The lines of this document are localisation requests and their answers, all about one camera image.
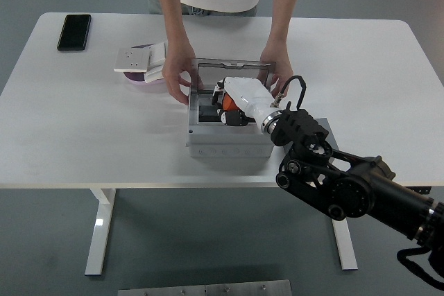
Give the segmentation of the person's right hand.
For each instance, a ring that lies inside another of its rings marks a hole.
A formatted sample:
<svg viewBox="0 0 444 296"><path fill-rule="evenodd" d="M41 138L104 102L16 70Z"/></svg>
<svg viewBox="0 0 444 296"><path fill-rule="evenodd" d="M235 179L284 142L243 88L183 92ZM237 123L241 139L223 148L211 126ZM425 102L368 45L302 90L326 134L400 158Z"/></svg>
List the person's right hand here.
<svg viewBox="0 0 444 296"><path fill-rule="evenodd" d="M162 70L170 95L184 105L188 105L189 98L181 87L190 87L191 83L182 77L182 73L191 75L191 59L194 57L194 49L187 40L170 42Z"/></svg>

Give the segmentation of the person's left hand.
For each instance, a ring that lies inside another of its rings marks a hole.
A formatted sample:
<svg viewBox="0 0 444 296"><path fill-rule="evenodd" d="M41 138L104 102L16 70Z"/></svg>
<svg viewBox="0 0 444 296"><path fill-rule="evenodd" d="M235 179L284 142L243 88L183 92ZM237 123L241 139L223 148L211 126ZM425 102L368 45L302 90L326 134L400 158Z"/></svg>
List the person's left hand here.
<svg viewBox="0 0 444 296"><path fill-rule="evenodd" d="M272 78L272 84L275 86L271 93L273 97L276 97L286 81L293 75L287 43L284 40L268 40L260 56L260 61L275 63Z"/></svg>

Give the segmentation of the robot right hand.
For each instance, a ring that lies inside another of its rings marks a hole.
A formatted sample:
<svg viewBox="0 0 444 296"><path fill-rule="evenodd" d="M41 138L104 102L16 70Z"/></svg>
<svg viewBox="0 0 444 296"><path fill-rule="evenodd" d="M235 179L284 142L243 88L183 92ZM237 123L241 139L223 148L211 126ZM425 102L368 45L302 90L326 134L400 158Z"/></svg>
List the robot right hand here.
<svg viewBox="0 0 444 296"><path fill-rule="evenodd" d="M272 97L256 78L226 77L215 85L212 104L225 125L245 126L254 119L262 132L271 133L282 113L283 97L282 92Z"/></svg>

